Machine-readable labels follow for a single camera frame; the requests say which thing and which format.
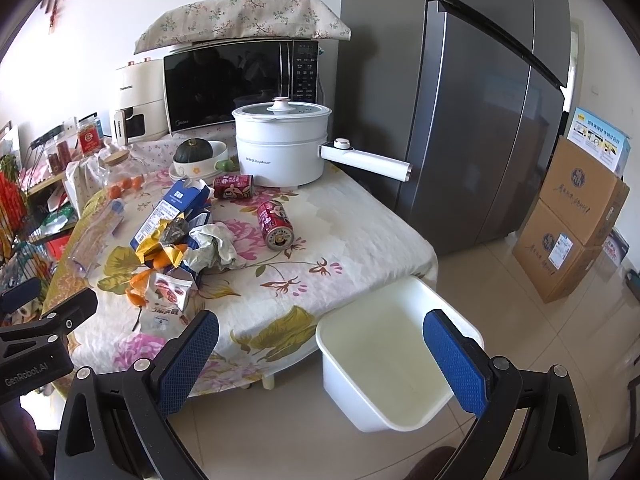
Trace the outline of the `clear plastic bottle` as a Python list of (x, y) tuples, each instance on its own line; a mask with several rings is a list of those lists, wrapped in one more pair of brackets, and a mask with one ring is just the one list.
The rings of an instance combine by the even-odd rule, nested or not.
[(124, 218), (125, 204), (121, 198), (111, 200), (82, 233), (70, 253), (70, 267), (80, 278), (85, 278), (96, 266), (100, 252)]

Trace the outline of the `pink white snack bag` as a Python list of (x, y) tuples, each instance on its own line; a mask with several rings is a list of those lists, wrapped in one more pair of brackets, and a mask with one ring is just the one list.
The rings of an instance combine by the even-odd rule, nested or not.
[(152, 271), (146, 286), (146, 306), (155, 312), (179, 315), (186, 320), (194, 317), (193, 296), (196, 285), (189, 273), (178, 269), (165, 274)]

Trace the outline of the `orange peel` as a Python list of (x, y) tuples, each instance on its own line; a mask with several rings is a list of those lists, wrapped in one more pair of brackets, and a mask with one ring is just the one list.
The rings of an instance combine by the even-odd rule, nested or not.
[(146, 269), (142, 272), (134, 274), (130, 280), (126, 290), (126, 296), (134, 307), (145, 307), (148, 300), (145, 298), (146, 291), (149, 287), (150, 279), (154, 276), (153, 269)]

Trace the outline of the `yellow snack wrapper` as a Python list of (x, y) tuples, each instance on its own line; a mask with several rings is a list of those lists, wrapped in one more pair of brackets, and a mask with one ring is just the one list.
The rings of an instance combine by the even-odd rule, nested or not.
[(186, 243), (163, 245), (160, 242), (160, 233), (154, 232), (140, 242), (134, 254), (141, 263), (149, 262), (154, 270), (162, 270), (168, 266), (178, 268), (187, 249)]

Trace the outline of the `white paper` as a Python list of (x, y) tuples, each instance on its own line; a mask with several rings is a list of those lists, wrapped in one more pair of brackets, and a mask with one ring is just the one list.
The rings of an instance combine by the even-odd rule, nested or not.
[(205, 269), (231, 269), (238, 260), (234, 235), (222, 222), (196, 226), (189, 236), (196, 247), (186, 250), (182, 262), (195, 273)]

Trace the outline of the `blue white milk carton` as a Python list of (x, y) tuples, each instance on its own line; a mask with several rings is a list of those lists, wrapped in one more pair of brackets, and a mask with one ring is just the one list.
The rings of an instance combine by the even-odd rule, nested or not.
[(210, 206), (207, 205), (199, 212), (191, 212), (189, 218), (186, 219), (188, 222), (188, 232), (191, 232), (193, 229), (198, 228), (199, 226), (206, 226), (209, 224), (210, 220)]

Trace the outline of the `blue biscuit box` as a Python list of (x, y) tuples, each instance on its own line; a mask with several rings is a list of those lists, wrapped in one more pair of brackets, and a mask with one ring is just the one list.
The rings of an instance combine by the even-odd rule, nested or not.
[(204, 180), (176, 181), (134, 233), (134, 237), (130, 240), (131, 248), (137, 249), (142, 240), (160, 226), (162, 220), (172, 221), (179, 214), (183, 214), (186, 221), (191, 221), (198, 214), (206, 211), (208, 198), (209, 187)]

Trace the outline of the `red can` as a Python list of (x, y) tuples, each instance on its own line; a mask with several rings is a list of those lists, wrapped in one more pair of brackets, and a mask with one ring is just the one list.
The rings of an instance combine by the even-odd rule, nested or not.
[(254, 195), (254, 179), (250, 174), (222, 174), (213, 180), (217, 200), (248, 200)]
[(257, 219), (262, 237), (272, 250), (288, 249), (295, 236), (283, 205), (277, 200), (266, 200), (258, 206)]

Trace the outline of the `white plastic trash bin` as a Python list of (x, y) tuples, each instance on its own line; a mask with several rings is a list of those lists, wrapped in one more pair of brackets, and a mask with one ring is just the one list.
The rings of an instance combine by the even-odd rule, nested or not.
[(419, 430), (454, 396), (423, 339), (423, 320), (434, 309), (484, 346), (476, 327), (414, 276), (319, 321), (324, 390), (358, 430)]

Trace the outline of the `lower cardboard box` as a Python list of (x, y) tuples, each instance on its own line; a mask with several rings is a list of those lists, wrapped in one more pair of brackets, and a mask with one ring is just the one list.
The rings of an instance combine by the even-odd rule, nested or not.
[(601, 246), (584, 246), (542, 200), (513, 249), (544, 304), (570, 296), (601, 252)]

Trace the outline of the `cardboard box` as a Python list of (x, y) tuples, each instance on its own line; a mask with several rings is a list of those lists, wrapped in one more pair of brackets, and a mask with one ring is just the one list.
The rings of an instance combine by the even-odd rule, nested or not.
[(542, 200), (513, 249), (544, 304), (570, 296), (601, 252), (601, 246), (584, 246)]
[(539, 197), (585, 246), (601, 246), (620, 215), (628, 185), (564, 136)]

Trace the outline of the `glass jar with wooden lid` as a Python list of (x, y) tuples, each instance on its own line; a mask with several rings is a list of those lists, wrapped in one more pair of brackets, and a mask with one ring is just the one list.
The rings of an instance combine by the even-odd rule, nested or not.
[(125, 178), (132, 180), (134, 177), (142, 176), (144, 179), (145, 169), (142, 161), (132, 156), (130, 151), (120, 150), (106, 156), (100, 160), (100, 167), (102, 169), (102, 183), (107, 190), (107, 194), (112, 185), (118, 185), (122, 190), (122, 194), (128, 191), (139, 191), (135, 188), (123, 190), (120, 186), (120, 182)]

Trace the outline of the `cream plate under bowl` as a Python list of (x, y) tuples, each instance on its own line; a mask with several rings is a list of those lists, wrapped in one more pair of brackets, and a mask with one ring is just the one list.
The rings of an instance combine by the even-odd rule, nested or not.
[(228, 172), (232, 172), (237, 169), (238, 167), (235, 166), (230, 159), (227, 159), (222, 160), (221, 162), (216, 162), (212, 171), (200, 172), (199, 174), (194, 174), (193, 171), (189, 172), (186, 170), (179, 170), (175, 164), (171, 164), (168, 169), (168, 174), (172, 182), (177, 182), (183, 179), (211, 181), (214, 177), (218, 177), (221, 174), (228, 174)]

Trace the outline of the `red label glass jar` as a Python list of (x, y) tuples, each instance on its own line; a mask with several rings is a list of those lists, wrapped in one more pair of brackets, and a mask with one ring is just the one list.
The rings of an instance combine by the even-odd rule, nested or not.
[(94, 122), (80, 125), (77, 135), (81, 153), (84, 155), (99, 151), (103, 146), (102, 138)]

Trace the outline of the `floral tablecloth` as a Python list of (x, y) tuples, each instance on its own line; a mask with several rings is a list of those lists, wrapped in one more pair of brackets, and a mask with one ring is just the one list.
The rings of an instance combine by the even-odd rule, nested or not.
[[(67, 260), (58, 264), (47, 307), (87, 287), (98, 297), (96, 313), (70, 338), (76, 366), (117, 372), (156, 356), (165, 343), (143, 326), (126, 290), (139, 270), (130, 240), (170, 185), (168, 172), (157, 171), (125, 196), (124, 220), (88, 278), (73, 274)], [(257, 209), (266, 200), (280, 202), (292, 223), (288, 249), (272, 250), (262, 237)], [(305, 359), (316, 348), (320, 318), (357, 296), (407, 275), (437, 281), (432, 245), (335, 167), (293, 191), (258, 188), (250, 200), (215, 202), (212, 217), (233, 233), (241, 264), (205, 271), (193, 296), (194, 310), (213, 311), (220, 324), (215, 350), (193, 387), (197, 396), (259, 382)]]

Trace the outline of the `dark green squash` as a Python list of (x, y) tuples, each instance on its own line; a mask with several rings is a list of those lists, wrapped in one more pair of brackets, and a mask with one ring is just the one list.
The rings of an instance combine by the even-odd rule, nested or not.
[(192, 138), (183, 141), (175, 151), (174, 162), (193, 164), (214, 157), (214, 149), (208, 141)]

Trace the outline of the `upper cardboard box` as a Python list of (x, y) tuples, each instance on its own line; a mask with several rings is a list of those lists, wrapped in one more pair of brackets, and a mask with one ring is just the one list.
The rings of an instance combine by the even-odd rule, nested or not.
[(539, 197), (585, 246), (601, 246), (620, 215), (628, 185), (564, 136)]

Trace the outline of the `cream air fryer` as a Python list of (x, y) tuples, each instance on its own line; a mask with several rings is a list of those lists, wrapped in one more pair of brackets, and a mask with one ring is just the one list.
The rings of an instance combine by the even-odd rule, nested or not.
[(118, 146), (166, 136), (162, 60), (146, 58), (115, 70), (111, 126), (112, 141)]

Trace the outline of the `white electric cooking pot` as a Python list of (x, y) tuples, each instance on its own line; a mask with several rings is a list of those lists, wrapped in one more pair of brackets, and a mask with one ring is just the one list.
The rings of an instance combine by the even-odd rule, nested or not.
[(243, 174), (265, 188), (298, 188), (322, 177), (326, 162), (406, 182), (412, 166), (403, 160), (356, 150), (350, 141), (328, 137), (329, 107), (278, 96), (232, 112)]

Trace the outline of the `blue white product box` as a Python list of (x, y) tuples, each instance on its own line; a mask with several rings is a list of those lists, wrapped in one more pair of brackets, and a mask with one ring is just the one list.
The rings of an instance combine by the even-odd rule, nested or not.
[(617, 177), (623, 177), (631, 151), (630, 140), (623, 131), (576, 107), (566, 137)]

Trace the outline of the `black microwave oven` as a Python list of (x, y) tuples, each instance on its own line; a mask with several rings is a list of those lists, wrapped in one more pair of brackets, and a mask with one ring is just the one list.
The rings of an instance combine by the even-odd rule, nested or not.
[(232, 112), (278, 96), (318, 101), (316, 40), (200, 42), (163, 58), (170, 132), (232, 122)]

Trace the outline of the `dark grey refrigerator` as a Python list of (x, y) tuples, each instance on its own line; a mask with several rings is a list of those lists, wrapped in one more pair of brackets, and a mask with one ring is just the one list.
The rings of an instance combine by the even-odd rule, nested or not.
[(439, 255), (523, 223), (559, 134), (568, 0), (342, 0), (333, 132), (408, 162), (362, 182)]

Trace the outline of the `floral microwave cover cloth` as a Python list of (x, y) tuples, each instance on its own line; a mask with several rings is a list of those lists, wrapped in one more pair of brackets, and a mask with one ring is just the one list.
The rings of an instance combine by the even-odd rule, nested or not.
[(165, 12), (140, 36), (134, 52), (255, 38), (348, 41), (352, 31), (321, 0), (204, 0)]

